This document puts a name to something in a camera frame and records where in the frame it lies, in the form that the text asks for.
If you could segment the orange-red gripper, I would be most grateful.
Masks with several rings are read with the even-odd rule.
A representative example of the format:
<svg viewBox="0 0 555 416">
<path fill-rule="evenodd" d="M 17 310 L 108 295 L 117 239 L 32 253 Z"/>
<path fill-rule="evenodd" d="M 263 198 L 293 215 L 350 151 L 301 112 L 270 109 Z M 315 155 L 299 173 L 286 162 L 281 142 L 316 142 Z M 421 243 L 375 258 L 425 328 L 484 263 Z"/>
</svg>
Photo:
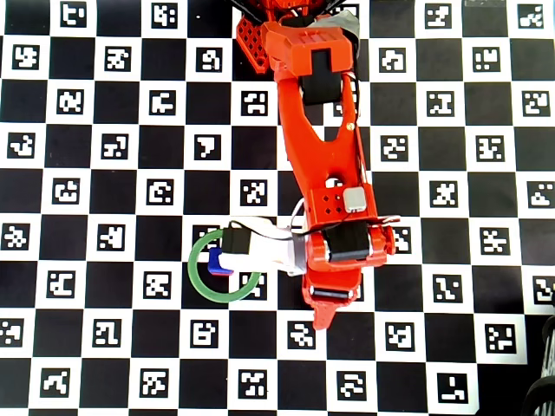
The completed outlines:
<svg viewBox="0 0 555 416">
<path fill-rule="evenodd" d="M 383 266 L 395 254 L 394 220 L 332 224 L 308 236 L 304 300 L 313 308 L 313 328 L 328 329 L 336 312 L 354 300 L 362 270 Z"/>
</svg>

